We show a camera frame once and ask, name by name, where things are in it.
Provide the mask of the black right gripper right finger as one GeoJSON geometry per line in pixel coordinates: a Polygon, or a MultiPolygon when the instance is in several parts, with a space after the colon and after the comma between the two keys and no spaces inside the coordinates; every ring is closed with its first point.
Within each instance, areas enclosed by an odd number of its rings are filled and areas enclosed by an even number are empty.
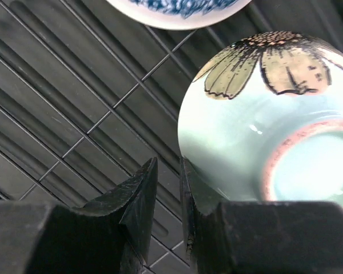
{"type": "Polygon", "coordinates": [[[343,208],[332,202],[233,202],[182,158],[186,256],[195,273],[343,273],[343,208]]]}

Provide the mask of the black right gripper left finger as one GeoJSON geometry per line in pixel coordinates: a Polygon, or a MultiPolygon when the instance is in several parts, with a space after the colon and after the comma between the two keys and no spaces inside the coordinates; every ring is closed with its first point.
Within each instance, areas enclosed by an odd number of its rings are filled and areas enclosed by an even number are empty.
{"type": "Polygon", "coordinates": [[[0,273],[140,273],[157,182],[151,158],[83,207],[0,201],[0,273]]]}

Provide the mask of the pale green ceramic bowl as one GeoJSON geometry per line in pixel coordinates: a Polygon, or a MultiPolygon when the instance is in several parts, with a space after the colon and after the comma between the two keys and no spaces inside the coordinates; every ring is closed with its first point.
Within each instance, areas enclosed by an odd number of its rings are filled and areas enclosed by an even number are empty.
{"type": "Polygon", "coordinates": [[[294,31],[233,43],[192,80],[178,144],[225,199],[343,207],[343,53],[294,31]]]}

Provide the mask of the blue white patterned bowl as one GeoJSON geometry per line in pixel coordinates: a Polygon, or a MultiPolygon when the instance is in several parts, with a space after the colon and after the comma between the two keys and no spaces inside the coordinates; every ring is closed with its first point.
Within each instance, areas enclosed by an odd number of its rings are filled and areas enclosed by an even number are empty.
{"type": "Polygon", "coordinates": [[[109,0],[108,3],[129,18],[163,30],[194,30],[231,17],[251,0],[109,0]]]}

